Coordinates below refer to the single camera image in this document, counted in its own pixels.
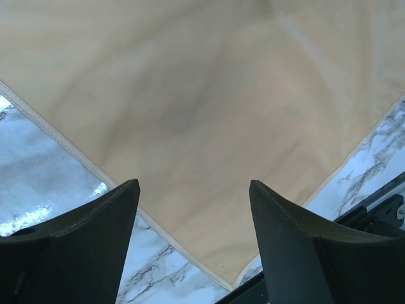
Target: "white marble countertop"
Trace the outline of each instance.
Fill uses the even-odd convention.
[[[405,102],[308,205],[335,219],[405,171]],[[108,189],[0,97],[0,235],[65,213]],[[261,271],[258,260],[243,281]],[[117,303],[212,304],[227,291],[137,217]]]

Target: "beige cloth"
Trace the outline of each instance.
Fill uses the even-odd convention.
[[[228,289],[258,254],[250,180],[303,204],[405,91],[404,1],[0,0],[0,25],[0,78],[65,137],[0,91],[109,186],[138,178]]]

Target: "black plastic bracket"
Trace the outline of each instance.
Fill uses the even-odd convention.
[[[114,304],[137,213],[137,180],[0,237],[0,304]]]
[[[384,187],[364,199],[334,222],[359,231],[381,236],[405,235],[400,230],[404,219],[398,219],[397,211],[404,204],[405,172]],[[216,304],[268,304],[263,272],[222,298]]]

